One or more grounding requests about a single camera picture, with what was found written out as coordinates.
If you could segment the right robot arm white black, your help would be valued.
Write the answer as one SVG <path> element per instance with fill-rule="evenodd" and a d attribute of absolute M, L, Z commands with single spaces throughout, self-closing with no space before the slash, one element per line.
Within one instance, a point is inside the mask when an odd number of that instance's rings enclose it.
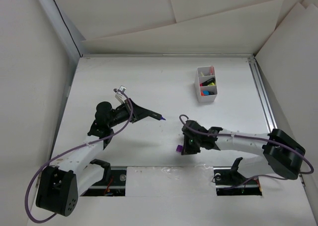
<path fill-rule="evenodd" d="M 244 134 L 221 127 L 205 129 L 196 121 L 187 120 L 182 132 L 183 155 L 197 154 L 201 148 L 253 154 L 252 158 L 240 156 L 232 164 L 230 178 L 235 183 L 242 183 L 253 176 L 273 173 L 285 179 L 296 180 L 306 152 L 280 129 L 273 129 L 268 134 Z"/>

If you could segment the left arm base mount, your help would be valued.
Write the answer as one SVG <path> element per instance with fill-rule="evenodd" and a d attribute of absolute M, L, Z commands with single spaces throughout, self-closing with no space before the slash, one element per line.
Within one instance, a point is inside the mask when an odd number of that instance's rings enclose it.
<path fill-rule="evenodd" d="M 110 163 L 94 159 L 91 164 L 104 169 L 103 177 L 90 186 L 81 196 L 123 197 L 126 193 L 127 167 L 111 166 Z"/>

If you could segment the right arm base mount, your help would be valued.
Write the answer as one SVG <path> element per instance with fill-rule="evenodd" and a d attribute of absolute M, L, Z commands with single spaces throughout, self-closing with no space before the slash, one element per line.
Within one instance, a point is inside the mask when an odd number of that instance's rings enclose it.
<path fill-rule="evenodd" d="M 215 183 L 217 196 L 262 196 L 258 178 L 243 184 L 247 178 L 238 172 L 242 159 L 237 158 L 231 167 L 214 167 L 211 182 Z"/>

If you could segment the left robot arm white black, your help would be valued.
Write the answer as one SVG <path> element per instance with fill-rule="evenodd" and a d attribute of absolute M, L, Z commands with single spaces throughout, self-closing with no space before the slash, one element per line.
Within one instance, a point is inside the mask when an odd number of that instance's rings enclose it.
<path fill-rule="evenodd" d="M 146 117 L 162 119 L 161 114 L 142 108 L 131 99 L 125 100 L 115 109 L 109 102 L 99 103 L 84 146 L 57 165 L 47 166 L 42 171 L 36 206 L 69 216 L 79 196 L 90 186 L 96 182 L 103 185 L 110 180 L 110 163 L 95 157 L 109 145 L 114 135 L 113 127 L 123 122 L 134 123 Z"/>

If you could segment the purple tip black highlighter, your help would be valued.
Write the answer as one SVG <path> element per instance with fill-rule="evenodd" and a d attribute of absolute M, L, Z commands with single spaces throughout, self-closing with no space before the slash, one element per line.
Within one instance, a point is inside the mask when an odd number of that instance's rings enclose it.
<path fill-rule="evenodd" d="M 166 120 L 161 114 L 158 114 L 158 113 L 155 113 L 155 112 L 151 112 L 149 114 L 149 117 L 154 118 L 154 119 L 159 120 L 159 121 L 161 121 L 161 120 L 165 121 Z"/>

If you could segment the yellow cap black highlighter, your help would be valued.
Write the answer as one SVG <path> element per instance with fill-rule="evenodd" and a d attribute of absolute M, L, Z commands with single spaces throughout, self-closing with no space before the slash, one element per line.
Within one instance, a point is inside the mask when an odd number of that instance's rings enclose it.
<path fill-rule="evenodd" d="M 215 85 L 215 78 L 210 78 L 200 84 L 200 86 L 212 86 Z"/>

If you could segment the purple highlighter cap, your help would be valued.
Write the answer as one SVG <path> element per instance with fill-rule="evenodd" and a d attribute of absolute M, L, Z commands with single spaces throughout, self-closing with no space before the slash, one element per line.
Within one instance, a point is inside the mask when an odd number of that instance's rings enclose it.
<path fill-rule="evenodd" d="M 178 145 L 177 148 L 176 148 L 176 152 L 181 153 L 182 150 L 183 150 L 183 146 L 182 145 Z"/>

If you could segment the pink cap black highlighter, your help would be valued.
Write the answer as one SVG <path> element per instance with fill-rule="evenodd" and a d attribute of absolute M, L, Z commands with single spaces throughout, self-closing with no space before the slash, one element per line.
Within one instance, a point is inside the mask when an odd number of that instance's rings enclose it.
<path fill-rule="evenodd" d="M 212 82 L 213 80 L 206 80 L 205 82 L 200 83 L 200 86 L 208 86 Z"/>

